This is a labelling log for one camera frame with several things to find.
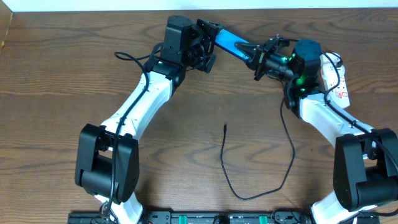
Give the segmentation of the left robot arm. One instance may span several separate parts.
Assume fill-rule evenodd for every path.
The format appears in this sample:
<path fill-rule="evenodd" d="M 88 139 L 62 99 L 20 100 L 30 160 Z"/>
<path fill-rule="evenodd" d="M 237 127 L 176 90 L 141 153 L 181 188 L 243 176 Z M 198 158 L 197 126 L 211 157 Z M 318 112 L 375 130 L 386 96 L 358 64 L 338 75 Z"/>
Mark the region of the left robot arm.
<path fill-rule="evenodd" d="M 134 194 L 139 179 L 139 140 L 160 107 L 190 69 L 209 73 L 216 60 L 216 36 L 223 25 L 185 16 L 167 19 L 164 41 L 143 59 L 115 52 L 142 70 L 135 90 L 100 126 L 86 124 L 78 140 L 75 183 L 101 201 L 98 214 L 69 223 L 138 223 L 143 207 Z"/>

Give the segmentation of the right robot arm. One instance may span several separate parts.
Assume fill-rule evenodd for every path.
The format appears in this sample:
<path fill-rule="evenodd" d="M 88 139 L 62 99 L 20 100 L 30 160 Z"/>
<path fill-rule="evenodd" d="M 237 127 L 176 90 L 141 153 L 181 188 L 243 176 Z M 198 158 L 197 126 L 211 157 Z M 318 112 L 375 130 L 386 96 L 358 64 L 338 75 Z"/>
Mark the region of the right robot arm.
<path fill-rule="evenodd" d="M 334 147 L 333 191 L 311 207 L 314 223 L 355 223 L 359 217 L 397 215 L 374 208 L 397 200 L 397 135 L 375 129 L 346 112 L 332 98 L 338 84 L 321 85 L 318 71 L 336 64 L 320 44 L 295 40 L 290 56 L 279 50 L 290 39 L 275 36 L 264 44 L 236 41 L 255 80 L 264 75 L 285 82 L 284 102 L 298 118 L 316 128 Z"/>

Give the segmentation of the blue Samsung Galaxy smartphone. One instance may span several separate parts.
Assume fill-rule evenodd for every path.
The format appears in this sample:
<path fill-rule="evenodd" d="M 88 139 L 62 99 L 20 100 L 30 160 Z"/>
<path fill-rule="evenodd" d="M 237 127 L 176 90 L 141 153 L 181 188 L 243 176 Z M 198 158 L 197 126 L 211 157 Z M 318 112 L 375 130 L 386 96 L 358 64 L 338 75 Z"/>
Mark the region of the blue Samsung Galaxy smartphone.
<path fill-rule="evenodd" d="M 238 37 L 226 29 L 222 29 L 215 39 L 215 45 L 217 47 L 237 57 L 244 63 L 248 63 L 249 57 L 237 48 L 237 44 L 248 44 L 248 41 Z"/>

